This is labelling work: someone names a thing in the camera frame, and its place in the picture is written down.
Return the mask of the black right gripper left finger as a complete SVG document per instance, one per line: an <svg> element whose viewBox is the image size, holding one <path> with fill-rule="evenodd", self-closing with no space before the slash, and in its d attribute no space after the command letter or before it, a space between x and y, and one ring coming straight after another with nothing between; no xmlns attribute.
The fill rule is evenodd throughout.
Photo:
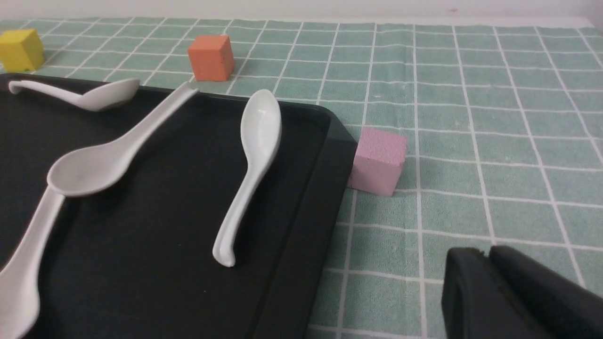
<svg viewBox="0 0 603 339"><path fill-rule="evenodd" d="M447 252L441 310L448 339L553 339L476 248Z"/></svg>

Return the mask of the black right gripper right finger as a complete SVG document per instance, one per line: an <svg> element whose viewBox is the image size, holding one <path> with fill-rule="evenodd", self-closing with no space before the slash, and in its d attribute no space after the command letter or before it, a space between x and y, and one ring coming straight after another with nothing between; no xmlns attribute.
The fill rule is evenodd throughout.
<svg viewBox="0 0 603 339"><path fill-rule="evenodd" d="M603 300L508 245L489 259L530 313L556 339L601 339Z"/></svg>

